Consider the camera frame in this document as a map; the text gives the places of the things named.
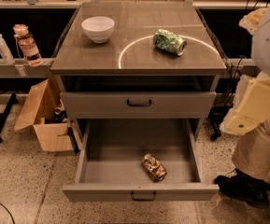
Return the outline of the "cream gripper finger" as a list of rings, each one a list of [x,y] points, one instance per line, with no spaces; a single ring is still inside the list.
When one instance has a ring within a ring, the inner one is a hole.
[[[238,25],[254,35],[266,10],[266,7],[262,7],[251,11],[239,21]]]
[[[270,117],[270,77],[242,77],[233,107],[224,118],[224,131],[244,135]]]

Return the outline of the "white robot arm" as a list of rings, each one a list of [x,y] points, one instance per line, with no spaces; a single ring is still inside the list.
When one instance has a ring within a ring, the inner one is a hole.
[[[250,12],[239,25],[252,35],[251,58],[260,73],[256,77],[243,75],[240,78],[233,107],[220,129],[243,135],[270,118],[270,7]]]

